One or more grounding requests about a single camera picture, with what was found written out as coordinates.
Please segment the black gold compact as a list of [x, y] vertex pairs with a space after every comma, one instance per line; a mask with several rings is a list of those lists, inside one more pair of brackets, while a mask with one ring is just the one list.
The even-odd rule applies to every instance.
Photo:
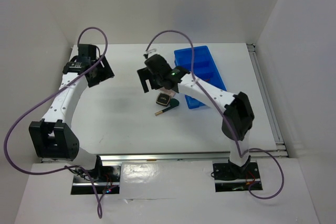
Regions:
[[170, 100], [171, 100], [171, 96], [170, 95], [161, 92], [157, 96], [157, 99], [156, 99], [155, 103], [157, 105], [167, 107], [169, 105], [169, 103], [170, 103]]

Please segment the green gold mascara pen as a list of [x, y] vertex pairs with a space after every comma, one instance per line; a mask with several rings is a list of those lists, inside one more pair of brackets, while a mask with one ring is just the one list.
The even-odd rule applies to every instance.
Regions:
[[173, 109], [173, 108], [175, 108], [175, 107], [170, 106], [170, 107], [165, 108], [165, 109], [163, 109], [163, 110], [161, 110], [161, 111], [155, 112], [154, 115], [155, 115], [155, 116], [158, 116], [158, 115], [160, 115], [160, 114], [162, 114], [162, 113], [165, 113], [165, 112], [167, 112], [167, 111], [169, 111], [169, 110], [171, 110], [171, 109]]

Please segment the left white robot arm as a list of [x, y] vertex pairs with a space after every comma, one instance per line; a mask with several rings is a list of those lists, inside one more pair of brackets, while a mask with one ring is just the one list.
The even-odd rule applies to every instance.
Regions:
[[40, 121], [32, 121], [29, 133], [40, 158], [69, 161], [85, 169], [85, 176], [99, 181], [104, 169], [101, 158], [80, 147], [71, 129], [73, 114], [82, 93], [113, 78], [114, 73], [97, 46], [80, 44], [78, 54], [63, 68], [60, 93]]

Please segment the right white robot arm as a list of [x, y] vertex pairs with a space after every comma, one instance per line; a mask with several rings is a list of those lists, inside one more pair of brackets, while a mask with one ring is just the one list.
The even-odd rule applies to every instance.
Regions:
[[164, 57], [157, 53], [145, 53], [145, 67], [137, 71], [143, 90], [165, 88], [192, 97], [222, 117], [222, 132], [230, 139], [229, 172], [235, 178], [247, 172], [250, 163], [248, 134], [255, 118], [248, 96], [240, 92], [230, 93], [205, 82], [187, 69], [171, 68]]

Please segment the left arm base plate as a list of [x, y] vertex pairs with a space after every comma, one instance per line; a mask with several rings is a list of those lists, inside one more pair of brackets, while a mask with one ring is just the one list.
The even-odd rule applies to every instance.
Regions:
[[[97, 194], [116, 195], [120, 193], [121, 165], [102, 166], [99, 175], [90, 172]], [[94, 189], [89, 177], [76, 169], [72, 181], [72, 195], [93, 195]]]

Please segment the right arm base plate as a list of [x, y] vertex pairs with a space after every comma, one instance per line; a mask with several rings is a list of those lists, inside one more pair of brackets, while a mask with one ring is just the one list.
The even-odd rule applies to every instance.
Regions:
[[248, 164], [242, 173], [234, 173], [229, 163], [213, 163], [211, 177], [214, 179], [215, 191], [236, 192], [251, 190], [262, 190], [262, 183], [259, 168], [256, 162]]

